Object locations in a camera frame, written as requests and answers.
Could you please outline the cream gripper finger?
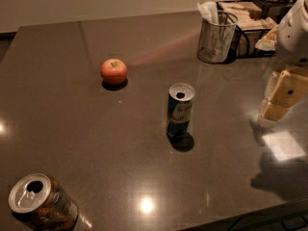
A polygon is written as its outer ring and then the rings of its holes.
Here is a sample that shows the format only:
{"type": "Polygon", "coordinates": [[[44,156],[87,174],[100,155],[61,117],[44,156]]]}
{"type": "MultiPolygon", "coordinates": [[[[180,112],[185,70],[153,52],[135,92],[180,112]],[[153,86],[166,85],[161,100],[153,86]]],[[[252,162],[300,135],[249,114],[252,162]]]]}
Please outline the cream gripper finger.
{"type": "Polygon", "coordinates": [[[292,66],[279,73],[279,78],[271,95],[271,103],[276,105],[277,121],[308,93],[308,69],[292,66]]]}
{"type": "Polygon", "coordinates": [[[264,97],[261,101],[261,105],[257,115],[257,124],[262,128],[272,128],[277,122],[276,105],[271,103],[271,95],[274,92],[279,73],[273,71],[267,81],[264,90],[264,97]]]}

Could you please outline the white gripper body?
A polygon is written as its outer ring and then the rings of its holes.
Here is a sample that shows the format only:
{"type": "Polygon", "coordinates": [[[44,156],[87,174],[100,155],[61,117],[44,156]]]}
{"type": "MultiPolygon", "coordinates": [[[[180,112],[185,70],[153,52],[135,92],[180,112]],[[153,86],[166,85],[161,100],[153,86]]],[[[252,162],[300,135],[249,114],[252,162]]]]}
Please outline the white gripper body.
{"type": "Polygon", "coordinates": [[[308,66],[308,0],[297,0],[280,21],[275,51],[285,64],[308,66]]]}

